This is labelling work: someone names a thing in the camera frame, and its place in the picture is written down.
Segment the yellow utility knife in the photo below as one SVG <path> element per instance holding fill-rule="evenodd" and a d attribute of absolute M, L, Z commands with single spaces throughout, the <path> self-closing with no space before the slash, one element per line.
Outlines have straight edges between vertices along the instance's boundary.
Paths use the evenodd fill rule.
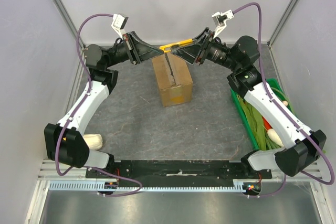
<path fill-rule="evenodd" d="M 164 53 L 167 53 L 167 52 L 171 52 L 175 48 L 180 48 L 182 46 L 189 45 L 193 41 L 194 41 L 194 39 L 182 40 L 182 41 L 174 42 L 174 43 L 171 43 L 171 44 L 162 45 L 162 46 L 159 47 L 159 49 L 162 50 Z"/>

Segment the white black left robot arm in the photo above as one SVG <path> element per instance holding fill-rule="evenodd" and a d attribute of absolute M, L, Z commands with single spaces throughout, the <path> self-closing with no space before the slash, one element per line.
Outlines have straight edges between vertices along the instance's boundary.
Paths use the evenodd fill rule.
<path fill-rule="evenodd" d="M 137 65 L 163 53 L 133 31 L 118 38 L 110 48 L 89 45 L 84 50 L 89 80 L 83 93 L 62 119 L 44 129 L 47 157 L 75 168 L 97 167 L 99 175 L 111 178 L 115 173 L 113 156 L 92 150 L 83 138 L 97 108 L 117 84 L 118 71 L 110 67 L 127 60 Z"/>

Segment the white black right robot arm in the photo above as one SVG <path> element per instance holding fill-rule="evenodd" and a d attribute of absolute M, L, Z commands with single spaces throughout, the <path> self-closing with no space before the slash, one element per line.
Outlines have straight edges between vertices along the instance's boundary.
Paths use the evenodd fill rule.
<path fill-rule="evenodd" d="M 171 54 L 190 64 L 201 65 L 205 60 L 210 60 L 231 70 L 227 77 L 231 89 L 252 105 L 280 137 L 282 148 L 255 151 L 245 156 L 248 161 L 240 166 L 245 178 L 254 178 L 263 169 L 277 168 L 294 177 L 319 158 L 316 148 L 324 147 L 326 135 L 302 123 L 271 93 L 269 84 L 262 82 L 262 76 L 254 66 L 260 52 L 253 37 L 242 36 L 232 47 L 227 47 L 206 28 L 187 43 L 174 45 Z"/>

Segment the brown cardboard express box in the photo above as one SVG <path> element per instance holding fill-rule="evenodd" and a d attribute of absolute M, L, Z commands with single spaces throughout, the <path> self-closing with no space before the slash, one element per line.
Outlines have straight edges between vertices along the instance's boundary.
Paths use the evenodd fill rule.
<path fill-rule="evenodd" d="M 152 59 L 152 63 L 164 107 L 192 100 L 193 80 L 184 60 L 168 52 Z"/>

